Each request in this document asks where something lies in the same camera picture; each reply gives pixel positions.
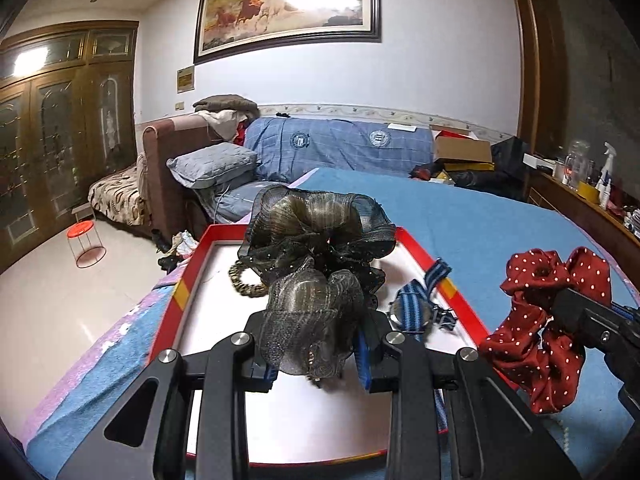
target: cardboard box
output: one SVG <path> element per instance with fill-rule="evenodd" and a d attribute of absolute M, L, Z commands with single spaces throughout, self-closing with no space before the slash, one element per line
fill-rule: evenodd
<path fill-rule="evenodd" d="M 539 156 L 529 155 L 529 153 L 525 153 L 522 157 L 522 161 L 533 168 L 534 170 L 538 168 L 538 166 L 543 166 L 544 168 L 549 168 L 550 170 L 556 169 L 556 163 L 552 160 L 547 160 L 545 158 L 541 158 Z"/>
<path fill-rule="evenodd" d="M 461 134 L 461 135 L 464 135 L 465 137 L 468 137 L 468 135 L 471 133 L 469 130 L 463 130 L 462 128 L 452 128 L 451 126 L 440 126 L 439 124 L 432 124 L 431 129 L 438 130 L 438 131 L 447 130 L 448 132 Z"/>
<path fill-rule="evenodd" d="M 433 160 L 491 163 L 491 143 L 488 140 L 438 136 L 434 141 Z"/>

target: brown blanket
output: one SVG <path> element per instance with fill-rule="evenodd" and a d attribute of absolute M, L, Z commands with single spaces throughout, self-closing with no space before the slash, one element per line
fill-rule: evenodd
<path fill-rule="evenodd" d="M 206 110 L 207 112 L 221 112 L 222 110 L 238 110 L 244 112 L 250 120 L 260 117 L 258 105 L 242 96 L 230 95 L 212 95 L 205 97 L 193 104 L 196 112 Z"/>

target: blue bed sheet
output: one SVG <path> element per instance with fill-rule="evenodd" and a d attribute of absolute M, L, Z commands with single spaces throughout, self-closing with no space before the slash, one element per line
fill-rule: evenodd
<path fill-rule="evenodd" d="M 244 146 L 258 154 L 256 175 L 291 183 L 318 166 L 408 176 L 433 159 L 429 129 L 415 132 L 347 120 L 265 117 L 247 128 Z"/>
<path fill-rule="evenodd" d="M 148 350 L 171 299 L 173 285 L 87 372 L 30 441 L 26 455 L 45 478 L 53 480 L 82 440 L 145 368 Z"/>
<path fill-rule="evenodd" d="M 507 260 L 532 248 L 556 250 L 565 260 L 578 246 L 599 249 L 555 211 L 498 196 L 391 176 L 321 168 L 301 189 L 363 193 L 376 199 L 390 220 L 406 228 L 433 257 L 452 268 L 451 279 L 491 331 L 507 316 L 511 298 L 500 290 Z M 625 283 L 611 273 L 612 298 L 636 307 Z M 618 402 L 622 383 L 587 349 L 573 404 L 550 416 L 568 430 L 568 455 L 583 476 L 602 466 L 633 419 Z M 560 439 L 562 431 L 552 431 Z"/>

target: gray pillow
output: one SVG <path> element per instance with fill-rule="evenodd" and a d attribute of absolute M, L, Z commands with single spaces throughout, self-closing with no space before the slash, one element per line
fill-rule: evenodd
<path fill-rule="evenodd" d="M 184 187 L 205 189 L 224 184 L 250 171 L 253 174 L 257 154 L 244 146 L 221 142 L 201 150 L 167 160 L 166 165 Z"/>
<path fill-rule="evenodd" d="M 229 191 L 234 190 L 236 187 L 244 186 L 244 184 L 248 184 L 249 182 L 253 182 L 254 180 L 254 172 L 245 171 L 243 174 L 236 176 L 231 180 L 227 180 L 222 184 L 216 184 L 215 186 L 207 187 L 207 189 L 200 189 L 197 192 L 209 193 L 211 196 L 220 196 L 223 193 L 228 193 Z"/>
<path fill-rule="evenodd" d="M 237 222 L 239 219 L 251 212 L 254 206 L 255 197 L 265 187 L 282 185 L 281 182 L 266 182 L 259 180 L 250 182 L 244 186 L 232 189 L 215 196 L 211 189 L 196 191 L 200 203 L 209 217 L 218 224 Z"/>

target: wall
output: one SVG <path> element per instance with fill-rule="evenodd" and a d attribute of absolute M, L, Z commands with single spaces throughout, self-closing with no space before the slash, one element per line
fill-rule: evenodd
<path fill-rule="evenodd" d="M 640 48 L 609 0 L 558 0 L 568 69 L 564 150 L 591 143 L 596 167 L 604 142 L 618 155 L 614 183 L 640 200 Z"/>
<path fill-rule="evenodd" d="M 237 93 L 259 104 L 334 103 L 402 108 L 509 134 L 518 125 L 520 44 L 513 0 L 382 0 L 381 43 L 322 43 L 248 52 L 198 65 L 177 94 L 176 71 L 193 62 L 199 0 L 163 0 L 142 17 L 142 97 L 149 121 L 200 98 Z"/>

